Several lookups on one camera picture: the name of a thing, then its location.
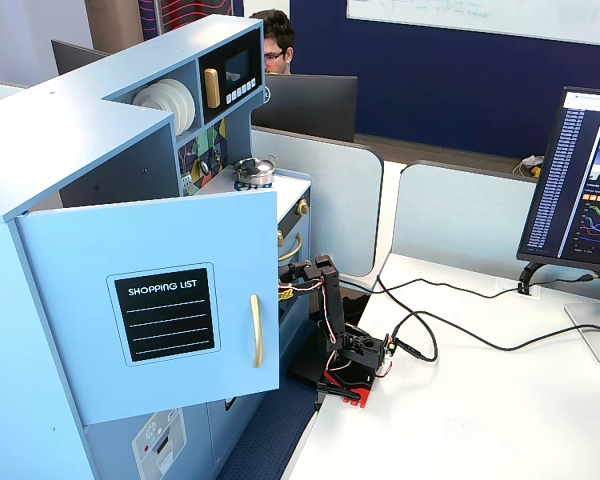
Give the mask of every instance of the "man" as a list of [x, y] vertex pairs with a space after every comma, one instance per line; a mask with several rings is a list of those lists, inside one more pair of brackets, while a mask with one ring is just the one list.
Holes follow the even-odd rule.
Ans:
[[295, 30], [280, 10], [264, 10], [251, 15], [264, 20], [264, 60], [267, 73], [291, 73]]

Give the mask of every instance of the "shopping list sign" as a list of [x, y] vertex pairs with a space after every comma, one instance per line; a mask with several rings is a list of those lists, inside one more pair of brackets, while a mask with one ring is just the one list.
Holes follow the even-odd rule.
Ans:
[[128, 363], [217, 350], [212, 267], [196, 267], [109, 277]]

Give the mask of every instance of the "blue carpet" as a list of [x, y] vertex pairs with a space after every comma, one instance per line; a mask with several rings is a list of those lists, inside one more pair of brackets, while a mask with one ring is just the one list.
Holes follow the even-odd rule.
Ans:
[[238, 440], [217, 480], [279, 480], [315, 412], [315, 388], [282, 376]]

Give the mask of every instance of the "dark hair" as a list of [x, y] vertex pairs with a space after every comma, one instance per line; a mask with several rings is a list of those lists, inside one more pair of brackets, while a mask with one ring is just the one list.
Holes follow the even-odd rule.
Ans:
[[264, 37], [276, 41], [283, 52], [293, 47], [296, 32], [289, 17], [280, 10], [264, 10], [251, 15], [251, 18], [264, 20]]

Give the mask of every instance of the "computer monitor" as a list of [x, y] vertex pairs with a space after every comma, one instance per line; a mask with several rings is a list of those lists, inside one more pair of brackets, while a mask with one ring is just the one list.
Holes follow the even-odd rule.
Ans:
[[[518, 259], [600, 272], [600, 90], [565, 89]], [[600, 325], [600, 304], [565, 308]], [[600, 361], [600, 334], [582, 334]]]
[[60, 40], [51, 40], [51, 47], [53, 48], [53, 56], [56, 59], [58, 75], [64, 75], [109, 56], [108, 53], [79, 47], [78, 45], [61, 42]]
[[357, 77], [266, 76], [268, 103], [251, 114], [252, 125], [353, 142]]

